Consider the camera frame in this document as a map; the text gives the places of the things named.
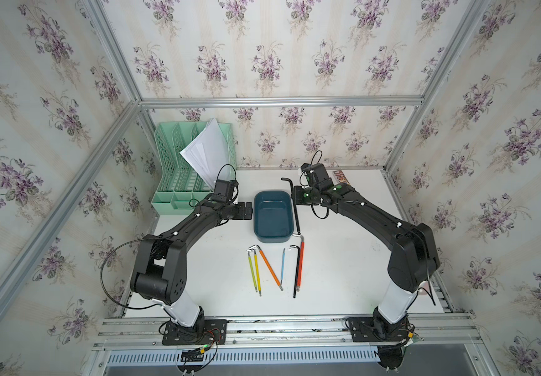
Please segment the large black hex key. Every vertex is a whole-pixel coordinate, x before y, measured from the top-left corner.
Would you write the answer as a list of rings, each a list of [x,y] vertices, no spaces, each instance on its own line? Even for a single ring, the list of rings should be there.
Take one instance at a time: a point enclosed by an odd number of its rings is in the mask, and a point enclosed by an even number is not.
[[[295,219],[295,229],[296,229],[297,235],[300,236],[301,235],[301,229],[300,229],[300,224],[299,224],[299,215],[298,215],[298,211],[297,211],[297,205],[295,203],[295,186],[294,186],[292,180],[287,178],[287,177],[281,177],[281,181],[287,182],[289,184],[290,198],[291,198],[291,201],[292,201],[292,210],[293,210],[293,215],[294,215],[294,219]]]

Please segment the thin black hex key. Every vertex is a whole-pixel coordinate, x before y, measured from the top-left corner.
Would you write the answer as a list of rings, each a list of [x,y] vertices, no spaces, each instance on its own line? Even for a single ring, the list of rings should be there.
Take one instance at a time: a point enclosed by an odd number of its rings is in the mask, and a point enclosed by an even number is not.
[[[296,244],[291,244],[290,249],[295,250],[296,252],[296,259],[295,259],[295,274],[294,274],[294,282],[293,282],[293,293],[292,297],[295,299],[297,297],[297,291],[299,287],[299,270],[300,270],[300,258],[301,258],[301,248],[300,246]]]

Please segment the red handled hex key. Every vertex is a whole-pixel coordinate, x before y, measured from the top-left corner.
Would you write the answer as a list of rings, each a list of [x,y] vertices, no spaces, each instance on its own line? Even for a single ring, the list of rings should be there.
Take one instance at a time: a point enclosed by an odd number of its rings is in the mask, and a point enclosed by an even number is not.
[[[300,246],[299,246],[299,253],[298,253],[298,258],[297,258],[298,267],[297,267],[297,275],[296,275],[297,278],[296,278],[295,290],[299,292],[301,283],[302,283],[301,281],[302,281],[302,273],[303,273],[303,256],[304,256],[304,250],[305,250],[305,238],[301,234],[297,236],[300,239]]]

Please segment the orange handled hex key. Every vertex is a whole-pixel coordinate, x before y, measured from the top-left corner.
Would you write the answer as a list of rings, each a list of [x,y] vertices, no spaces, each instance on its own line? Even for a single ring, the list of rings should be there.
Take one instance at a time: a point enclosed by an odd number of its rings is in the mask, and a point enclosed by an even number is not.
[[[273,278],[273,281],[275,282],[275,284],[278,286],[278,288],[281,291],[284,291],[283,285],[282,285],[282,289],[281,289],[281,285],[280,285],[280,281],[279,281],[280,278],[275,273],[273,267],[270,264],[270,260],[267,258],[267,255],[264,252],[264,250],[262,250],[261,247],[259,247],[259,245],[257,245],[257,244],[254,244],[253,246],[250,246],[248,249],[251,249],[251,248],[255,248],[257,250],[257,258],[260,257],[262,259],[262,261],[266,265],[267,269],[269,270],[270,275]]]

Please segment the yellow handled hex key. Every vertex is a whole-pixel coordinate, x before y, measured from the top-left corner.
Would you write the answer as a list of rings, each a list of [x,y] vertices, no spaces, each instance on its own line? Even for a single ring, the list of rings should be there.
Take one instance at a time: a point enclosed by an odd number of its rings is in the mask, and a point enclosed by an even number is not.
[[[260,277],[259,277],[259,263],[257,258],[257,250],[255,248],[251,248],[250,250],[253,250],[252,253],[252,261],[254,263],[254,270],[256,273],[256,280],[258,285],[259,292],[257,293],[259,296],[262,296],[262,289],[261,289],[261,283],[260,283]]]

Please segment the blue handled hex key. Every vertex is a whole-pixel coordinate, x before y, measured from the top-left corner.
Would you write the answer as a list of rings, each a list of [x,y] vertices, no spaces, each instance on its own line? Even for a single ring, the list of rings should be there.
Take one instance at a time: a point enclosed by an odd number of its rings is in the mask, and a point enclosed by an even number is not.
[[[280,285],[282,289],[283,281],[284,281],[284,268],[285,268],[285,257],[286,257],[286,248],[283,248],[281,253],[281,273],[280,273]]]

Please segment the green handled hex key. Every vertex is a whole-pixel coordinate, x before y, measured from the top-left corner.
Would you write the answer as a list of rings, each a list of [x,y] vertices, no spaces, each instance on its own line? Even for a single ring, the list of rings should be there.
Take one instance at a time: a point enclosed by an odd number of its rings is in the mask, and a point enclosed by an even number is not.
[[[258,293],[259,290],[258,290],[258,285],[257,285],[257,280],[256,280],[256,273],[255,273],[255,270],[254,270],[254,263],[252,261],[252,253],[253,253],[253,250],[248,249],[248,251],[247,251],[248,265],[249,265],[250,274],[251,274],[251,277],[252,277],[253,287],[255,289],[255,292]]]

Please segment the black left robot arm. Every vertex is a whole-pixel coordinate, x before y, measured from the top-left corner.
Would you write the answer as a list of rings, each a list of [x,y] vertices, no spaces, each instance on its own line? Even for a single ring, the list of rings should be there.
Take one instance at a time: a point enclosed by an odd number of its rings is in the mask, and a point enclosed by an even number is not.
[[[201,335],[205,314],[189,294],[187,254],[209,230],[230,220],[250,220],[251,202],[223,203],[205,199],[171,230],[141,239],[130,280],[130,290],[160,305],[171,322],[183,330]]]

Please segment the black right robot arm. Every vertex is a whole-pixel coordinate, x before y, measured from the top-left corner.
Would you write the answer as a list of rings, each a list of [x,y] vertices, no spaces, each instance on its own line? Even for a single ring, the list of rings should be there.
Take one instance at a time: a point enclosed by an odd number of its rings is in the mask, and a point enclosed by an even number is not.
[[[348,184],[321,190],[295,187],[297,205],[321,206],[353,220],[380,240],[391,252],[387,265],[390,284],[372,314],[372,335],[382,342],[404,343],[412,335],[408,309],[441,261],[432,229],[392,216],[372,204]]]

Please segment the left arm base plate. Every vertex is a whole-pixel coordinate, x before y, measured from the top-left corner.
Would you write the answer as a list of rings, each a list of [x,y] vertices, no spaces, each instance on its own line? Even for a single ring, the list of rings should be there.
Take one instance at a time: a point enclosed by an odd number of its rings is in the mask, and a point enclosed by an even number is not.
[[[194,327],[183,327],[167,321],[159,330],[164,346],[182,345],[224,345],[226,341],[227,320],[205,319]]]

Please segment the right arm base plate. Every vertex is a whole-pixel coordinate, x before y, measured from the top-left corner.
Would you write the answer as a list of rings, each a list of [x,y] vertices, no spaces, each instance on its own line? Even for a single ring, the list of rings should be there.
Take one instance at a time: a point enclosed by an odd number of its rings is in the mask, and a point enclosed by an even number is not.
[[[354,342],[406,343],[414,336],[415,326],[405,316],[396,324],[372,316],[346,318],[346,328]]]

